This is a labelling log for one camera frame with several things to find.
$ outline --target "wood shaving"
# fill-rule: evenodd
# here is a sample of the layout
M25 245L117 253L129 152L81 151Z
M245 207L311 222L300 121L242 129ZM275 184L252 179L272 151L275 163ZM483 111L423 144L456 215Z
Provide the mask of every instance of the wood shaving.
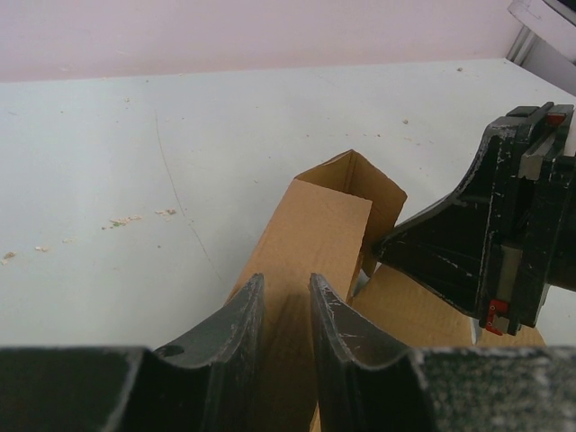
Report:
M155 214L159 214L160 216L164 216L169 214L170 216L172 216L173 214L176 214L176 210L174 209L165 209L165 210L158 210L158 211L154 211Z
M139 221L141 219L142 219L142 217L139 215L128 216L127 218L110 219L110 222L112 223L112 226L110 228L125 226L125 225L129 224L130 222Z

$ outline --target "cardboard box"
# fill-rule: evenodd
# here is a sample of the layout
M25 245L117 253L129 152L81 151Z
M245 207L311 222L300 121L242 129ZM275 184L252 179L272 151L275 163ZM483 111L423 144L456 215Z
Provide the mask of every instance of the cardboard box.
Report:
M292 180L231 293L252 274L264 274L256 430L320 430L311 273L324 275L342 298L409 345L472 343L468 318L387 267L351 298L360 268L368 275L376 268L370 245L393 228L405 200L392 180L353 150Z

